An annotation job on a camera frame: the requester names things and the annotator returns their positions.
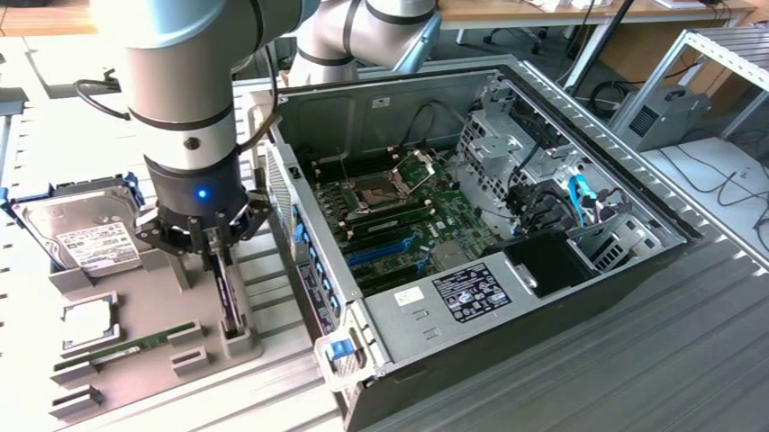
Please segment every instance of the desk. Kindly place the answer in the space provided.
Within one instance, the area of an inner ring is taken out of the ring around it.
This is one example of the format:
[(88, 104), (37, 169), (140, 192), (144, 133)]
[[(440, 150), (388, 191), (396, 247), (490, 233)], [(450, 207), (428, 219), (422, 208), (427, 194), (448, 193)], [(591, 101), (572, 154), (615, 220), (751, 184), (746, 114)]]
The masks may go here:
[[(582, 55), (570, 72), (566, 86), (570, 86), (583, 70), (587, 59), (595, 50), (598, 40), (606, 33), (607, 24), (619, 9), (619, 0), (606, 7), (596, 7), (587, 18), (587, 24), (595, 25)], [(725, 26), (737, 25), (755, 7), (745, 0), (727, 0), (731, 19)], [(511, 27), (568, 26), (582, 23), (586, 10), (572, 6), (560, 6), (555, 12), (544, 13), (527, 3), (515, 0), (439, 0), (438, 7), (443, 15), (443, 30), (459, 30), (458, 43), (463, 42), (463, 30)], [(0, 18), (0, 32), (5, 36), (46, 36), (62, 34), (96, 33), (90, 21), (88, 0), (53, 0), (44, 8), (4, 8)], [(661, 23), (709, 20), (710, 9), (674, 10), (654, 0), (635, 0), (622, 20), (623, 23)], [(666, 41), (665, 50), (671, 41)], [(657, 58), (649, 59), (655, 64)], [(32, 89), (34, 97), (40, 89)]]

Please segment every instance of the gray electronic device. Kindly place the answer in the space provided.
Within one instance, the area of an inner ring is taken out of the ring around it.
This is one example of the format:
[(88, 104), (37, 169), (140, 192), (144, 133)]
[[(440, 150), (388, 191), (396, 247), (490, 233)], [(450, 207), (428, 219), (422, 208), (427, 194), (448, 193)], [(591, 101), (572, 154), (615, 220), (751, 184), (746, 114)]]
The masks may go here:
[[(624, 97), (608, 122), (610, 129), (614, 128), (614, 119), (619, 118), (637, 94), (631, 92)], [(682, 85), (666, 85), (649, 95), (627, 129), (614, 130), (614, 133), (638, 152), (659, 149), (679, 143), (707, 110), (710, 99), (706, 94), (694, 93)]]
[(80, 268), (101, 277), (141, 265), (151, 246), (136, 239), (133, 219), (144, 203), (132, 174), (48, 186), (30, 193), (0, 190), (0, 207), (32, 235), (56, 271)]
[(699, 237), (526, 70), (281, 92), (269, 196), (347, 430), (592, 317)]

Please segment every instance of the warning label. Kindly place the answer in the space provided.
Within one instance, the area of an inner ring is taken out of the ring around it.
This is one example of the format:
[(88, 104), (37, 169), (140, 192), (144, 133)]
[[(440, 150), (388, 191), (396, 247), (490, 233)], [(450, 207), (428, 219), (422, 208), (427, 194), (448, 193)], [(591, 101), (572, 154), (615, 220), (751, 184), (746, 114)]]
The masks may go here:
[(459, 322), (467, 322), (511, 303), (483, 263), (435, 279), (432, 284)]
[(66, 232), (56, 238), (86, 272), (139, 259), (123, 222)]

